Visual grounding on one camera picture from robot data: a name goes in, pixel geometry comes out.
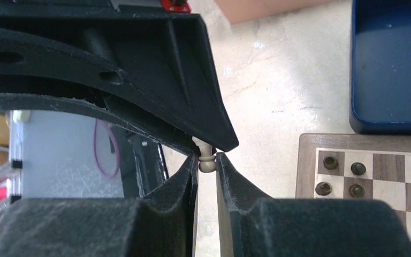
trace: blue tray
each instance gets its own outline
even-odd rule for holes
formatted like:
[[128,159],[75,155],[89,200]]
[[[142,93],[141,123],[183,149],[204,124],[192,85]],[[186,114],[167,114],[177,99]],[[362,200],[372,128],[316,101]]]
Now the blue tray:
[[411,0],[354,0],[350,123],[411,134]]

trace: white pawn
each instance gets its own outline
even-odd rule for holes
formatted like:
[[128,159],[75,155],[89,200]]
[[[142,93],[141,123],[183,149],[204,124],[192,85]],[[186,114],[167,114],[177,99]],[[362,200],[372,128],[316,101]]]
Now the white pawn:
[[193,142],[199,147],[201,156],[199,157],[199,170],[204,173],[211,173],[217,169],[216,157],[212,154],[212,146],[199,138],[193,137]]

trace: chessboard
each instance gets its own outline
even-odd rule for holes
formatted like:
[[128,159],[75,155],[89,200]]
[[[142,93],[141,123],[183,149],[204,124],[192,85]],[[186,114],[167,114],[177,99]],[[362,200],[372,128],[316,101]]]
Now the chessboard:
[[411,137],[303,134],[295,196],[382,200],[411,239]]

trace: white table surface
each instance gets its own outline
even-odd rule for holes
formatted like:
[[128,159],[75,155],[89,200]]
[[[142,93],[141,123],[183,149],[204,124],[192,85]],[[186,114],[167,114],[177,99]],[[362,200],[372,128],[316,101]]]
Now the white table surface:
[[[237,170],[293,198],[302,133],[353,133],[348,123],[351,1],[230,25],[213,0],[189,0],[207,23],[221,92],[240,146]],[[170,173],[185,159],[165,151]],[[220,256],[215,174],[199,175],[196,256]]]

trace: pink cable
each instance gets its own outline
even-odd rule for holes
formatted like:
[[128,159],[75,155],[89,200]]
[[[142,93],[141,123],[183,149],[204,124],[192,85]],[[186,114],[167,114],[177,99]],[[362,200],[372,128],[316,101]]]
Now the pink cable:
[[[111,138],[111,142],[114,146],[114,149],[116,151],[116,168],[114,169],[114,172],[112,174],[105,173],[103,171],[102,167],[100,166],[100,163],[98,162],[98,156],[97,156],[97,125],[98,125],[98,122],[100,122],[100,124],[102,124],[102,126],[107,131],[109,137]],[[120,151],[119,151],[119,146],[117,145],[116,137],[114,136],[114,133],[112,133],[111,128],[109,128],[109,125],[106,122],[104,122],[102,120],[98,120],[98,119],[95,119],[95,125],[94,125],[94,159],[95,159],[95,164],[97,165],[97,168],[98,168],[99,172],[104,177],[113,178],[119,172],[119,169],[120,169]]]

